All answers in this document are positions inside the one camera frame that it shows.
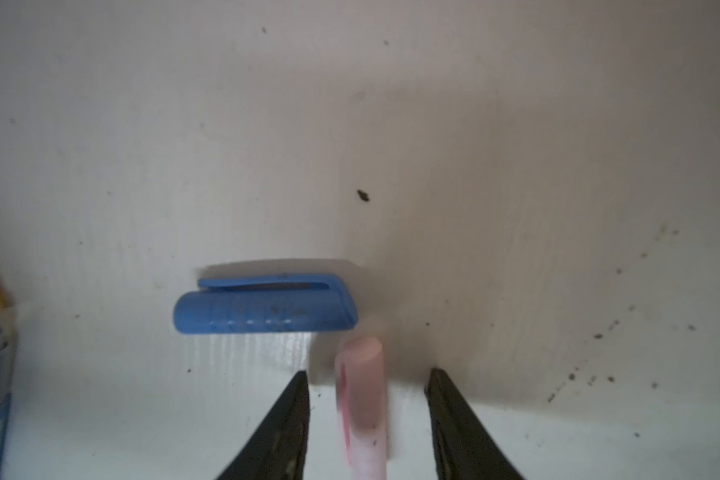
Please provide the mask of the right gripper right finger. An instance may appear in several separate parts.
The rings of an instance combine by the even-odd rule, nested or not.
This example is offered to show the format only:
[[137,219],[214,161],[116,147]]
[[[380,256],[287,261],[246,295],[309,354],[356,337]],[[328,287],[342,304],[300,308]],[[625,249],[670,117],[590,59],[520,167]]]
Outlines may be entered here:
[[440,479],[523,479],[445,370],[431,370],[425,396]]

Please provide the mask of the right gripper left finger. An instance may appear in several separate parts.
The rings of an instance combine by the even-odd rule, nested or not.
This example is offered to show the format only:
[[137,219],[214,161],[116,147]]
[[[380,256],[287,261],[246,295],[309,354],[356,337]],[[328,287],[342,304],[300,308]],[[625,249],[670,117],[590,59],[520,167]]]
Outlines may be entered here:
[[302,479],[310,413],[308,377],[301,370],[292,377],[248,442],[218,479]]

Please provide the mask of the pink pen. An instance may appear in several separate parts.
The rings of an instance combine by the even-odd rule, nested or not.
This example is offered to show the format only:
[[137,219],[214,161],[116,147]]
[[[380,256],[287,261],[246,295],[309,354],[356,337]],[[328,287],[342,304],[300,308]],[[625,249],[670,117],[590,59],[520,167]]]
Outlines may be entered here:
[[341,440],[353,479],[387,477],[387,383],[375,337],[347,342],[335,359]]

